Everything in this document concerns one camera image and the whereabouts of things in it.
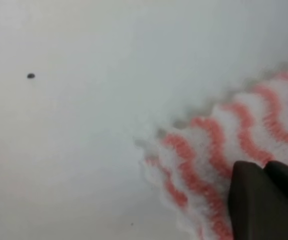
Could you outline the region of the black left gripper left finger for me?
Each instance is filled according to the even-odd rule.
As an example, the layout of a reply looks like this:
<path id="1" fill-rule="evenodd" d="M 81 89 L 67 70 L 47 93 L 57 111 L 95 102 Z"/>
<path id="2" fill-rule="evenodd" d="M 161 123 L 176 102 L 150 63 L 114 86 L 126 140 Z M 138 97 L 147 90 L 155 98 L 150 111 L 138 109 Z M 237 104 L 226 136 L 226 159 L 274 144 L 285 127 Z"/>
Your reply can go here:
<path id="1" fill-rule="evenodd" d="M 288 240 L 288 198 L 257 164 L 234 164 L 228 209 L 234 239 Z"/>

